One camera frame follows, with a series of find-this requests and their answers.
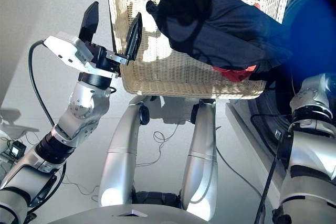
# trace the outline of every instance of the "black cloth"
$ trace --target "black cloth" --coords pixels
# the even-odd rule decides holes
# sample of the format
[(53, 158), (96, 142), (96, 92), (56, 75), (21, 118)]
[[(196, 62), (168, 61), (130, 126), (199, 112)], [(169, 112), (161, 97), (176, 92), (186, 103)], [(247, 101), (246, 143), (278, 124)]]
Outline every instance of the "black cloth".
[(261, 73), (291, 56), (286, 27), (241, 0), (148, 1), (146, 10), (171, 48), (212, 66)]

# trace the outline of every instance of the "cable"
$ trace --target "cable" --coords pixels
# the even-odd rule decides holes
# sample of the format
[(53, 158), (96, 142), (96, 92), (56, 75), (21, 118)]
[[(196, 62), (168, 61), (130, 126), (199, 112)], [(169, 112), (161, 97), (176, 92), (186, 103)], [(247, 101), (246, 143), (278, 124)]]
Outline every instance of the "cable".
[(156, 141), (157, 143), (160, 144), (160, 145), (159, 145), (159, 156), (158, 156), (158, 158), (157, 158), (155, 161), (153, 161), (153, 162), (150, 162), (150, 163), (140, 163), (140, 164), (136, 164), (135, 166), (136, 166), (136, 167), (150, 166), (150, 165), (155, 164), (157, 161), (159, 161), (159, 159), (161, 158), (161, 149), (163, 148), (164, 144), (165, 144), (169, 139), (171, 139), (171, 138), (173, 137), (173, 135), (175, 134), (175, 132), (176, 132), (176, 130), (177, 130), (177, 128), (178, 128), (178, 126), (179, 126), (180, 123), (183, 122), (183, 121), (186, 121), (186, 122), (190, 122), (190, 123), (191, 123), (191, 121), (189, 121), (189, 120), (185, 120), (185, 119), (181, 119), (181, 120), (179, 120), (178, 123), (177, 123), (177, 126), (176, 126), (176, 128), (175, 128), (175, 130), (174, 130), (174, 132), (173, 132), (169, 137), (167, 137), (167, 138), (164, 136), (164, 134), (163, 134), (162, 132), (160, 132), (160, 131), (155, 131), (155, 132), (153, 133), (153, 139), (154, 139), (154, 141)]
[(35, 42), (34, 44), (32, 44), (32, 46), (30, 47), (29, 49), (29, 54), (28, 54), (28, 67), (29, 67), (29, 76), (30, 76), (30, 80), (32, 82), (32, 85), (33, 85), (33, 89), (34, 89), (34, 92), (35, 92), (35, 95), (44, 111), (44, 113), (46, 114), (50, 124), (52, 127), (54, 127), (55, 123), (53, 121), (53, 119), (51, 118), (46, 106), (44, 105), (43, 101), (42, 101), (42, 98), (37, 90), (37, 87), (36, 87), (36, 84), (35, 84), (35, 79), (34, 79), (34, 75), (33, 75), (33, 52), (34, 52), (34, 49), (37, 47), (37, 46), (40, 46), (40, 45), (44, 45), (43, 42), (45, 40), (39, 40), (37, 42)]
[(293, 93), (294, 93), (294, 95), (296, 95), (296, 93), (295, 93), (295, 88), (294, 88), (294, 84), (293, 84), (293, 74), (291, 74), (291, 79), (292, 79), (292, 88), (293, 88)]
[(6, 171), (6, 169), (2, 166), (2, 162), (0, 163), (0, 166), (1, 166), (2, 170), (4, 170), (4, 172), (5, 172), (5, 176), (6, 176), (7, 171)]
[(67, 163), (65, 162), (63, 165), (63, 170), (62, 170), (62, 175), (57, 183), (57, 185), (55, 186), (55, 188), (53, 189), (53, 191), (36, 207), (32, 208), (31, 210), (28, 211), (27, 215), (30, 215), (31, 213), (35, 212), (37, 209), (39, 209), (42, 205), (44, 205), (57, 191), (58, 187), (62, 184), (62, 181), (64, 179), (65, 176), (65, 172), (67, 170)]
[(275, 156), (275, 152), (272, 150), (272, 148), (269, 146), (269, 144), (267, 143), (266, 139), (264, 138), (264, 135), (261, 133), (259, 127), (257, 126), (257, 124), (255, 123), (255, 121), (253, 120), (253, 118), (255, 118), (256, 116), (268, 116), (270, 118), (276, 118), (276, 117), (282, 117), (282, 116), (291, 116), (291, 115), (268, 115), (268, 114), (254, 114), (250, 117), (250, 121), (251, 124), (253, 125), (253, 127), (256, 129), (256, 131), (258, 132), (258, 134), (261, 137), (262, 142), (264, 143), (264, 145), (266, 146), (266, 148), (269, 150), (269, 152), (272, 154), (272, 156)]
[(29, 139), (28, 139), (28, 137), (27, 137), (27, 132), (25, 132), (25, 137), (26, 137), (27, 142), (28, 142), (30, 145), (32, 145), (32, 146), (35, 145), (35, 144), (33, 144), (33, 143), (31, 143), (31, 142), (29, 141)]
[(92, 196), (91, 196), (91, 199), (92, 199), (94, 202), (97, 202), (97, 203), (98, 203), (98, 199), (94, 199), (94, 197), (98, 197), (98, 195), (92, 195)]
[[(81, 194), (85, 195), (85, 196), (89, 196), (89, 195), (93, 194), (94, 190), (99, 187), (99, 185), (96, 185), (91, 191), (89, 191), (85, 186), (83, 186), (81, 184), (77, 184), (77, 183), (71, 182), (69, 180), (68, 175), (65, 175), (65, 177), (67, 178), (68, 182), (62, 182), (62, 184), (65, 184), (65, 185), (75, 185), (78, 188), (79, 192)], [(83, 193), (82, 190), (80, 189), (80, 187), (84, 188), (88, 193), (87, 194)]]
[(259, 196), (259, 198), (261, 198), (261, 193), (259, 192), (259, 190), (254, 186), (252, 185), (246, 178), (244, 178), (241, 174), (239, 174), (237, 171), (235, 171), (230, 165), (229, 163), (223, 158), (222, 154), (220, 153), (218, 147), (216, 147), (217, 149), (217, 152), (219, 154), (219, 156), (221, 157), (221, 159), (223, 160), (223, 162), (227, 165), (227, 167), (230, 168), (230, 170), (232, 170), (232, 172), (234, 172), (236, 175), (238, 175), (243, 181), (245, 181), (245, 183), (247, 185), (249, 185), (256, 193), (257, 195)]
[(117, 91), (117, 89), (114, 88), (114, 87), (110, 87), (110, 89), (111, 89), (111, 93), (110, 94), (116, 93), (116, 91)]
[(274, 173), (276, 165), (277, 165), (277, 156), (274, 157), (271, 168), (269, 170), (268, 177), (267, 177), (267, 180), (266, 180), (266, 184), (265, 184), (265, 187), (264, 187), (264, 191), (262, 192), (262, 197), (261, 197), (259, 207), (258, 207), (258, 211), (257, 211), (257, 214), (256, 214), (256, 218), (254, 220), (254, 224), (259, 224), (262, 211), (263, 211), (263, 209), (265, 209), (265, 200), (266, 200), (269, 185), (271, 184), (271, 180), (272, 180), (273, 173)]

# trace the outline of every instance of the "wicker basket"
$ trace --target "wicker basket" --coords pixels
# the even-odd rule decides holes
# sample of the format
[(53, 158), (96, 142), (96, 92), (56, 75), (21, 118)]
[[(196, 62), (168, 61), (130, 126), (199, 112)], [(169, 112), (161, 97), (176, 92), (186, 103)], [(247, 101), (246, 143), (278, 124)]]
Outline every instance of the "wicker basket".
[[(168, 39), (158, 31), (154, 19), (146, 12), (148, 0), (109, 0), (111, 21), (118, 52), (125, 49), (129, 24), (142, 14), (142, 42), (136, 61), (121, 67), (124, 88), (129, 93), (175, 97), (252, 99), (264, 90), (264, 81), (233, 83), (212, 66), (187, 54), (172, 50)], [(243, 0), (282, 22), (287, 0)]]

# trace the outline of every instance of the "black band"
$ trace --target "black band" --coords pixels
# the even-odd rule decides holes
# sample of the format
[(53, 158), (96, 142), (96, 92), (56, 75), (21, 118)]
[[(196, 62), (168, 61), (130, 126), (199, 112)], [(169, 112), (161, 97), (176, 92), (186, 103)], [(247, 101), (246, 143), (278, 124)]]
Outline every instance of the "black band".
[(304, 106), (294, 110), (293, 112), (293, 122), (305, 119), (315, 119), (331, 123), (331, 117), (332, 115), (329, 111), (315, 105)]
[(111, 84), (111, 80), (112, 79), (108, 77), (84, 72), (80, 73), (78, 76), (78, 81), (83, 81), (99, 89), (107, 89)]
[(11, 210), (9, 207), (3, 206), (3, 205), (0, 205), (0, 208), (3, 208), (5, 210), (7, 210), (8, 212), (10, 212), (13, 215), (14, 220), (12, 221), (11, 224), (18, 224), (19, 223), (19, 221), (18, 221), (19, 218), (17, 217), (16, 213), (13, 210)]
[(1, 189), (1, 191), (11, 191), (13, 193), (19, 194), (25, 200), (27, 206), (29, 206), (29, 204), (30, 204), (31, 198), (30, 198), (29, 193), (27, 193), (26, 191), (23, 191), (19, 188), (11, 187), (11, 186), (3, 188), (3, 189)]
[(36, 153), (46, 161), (53, 164), (63, 163), (75, 150), (58, 141), (49, 132), (36, 146)]
[(306, 166), (301, 166), (301, 165), (293, 165), (290, 168), (290, 176), (292, 178), (307, 176), (307, 177), (318, 178), (318, 179), (330, 182), (330, 178), (327, 174), (319, 170), (315, 170), (315, 169), (312, 169)]

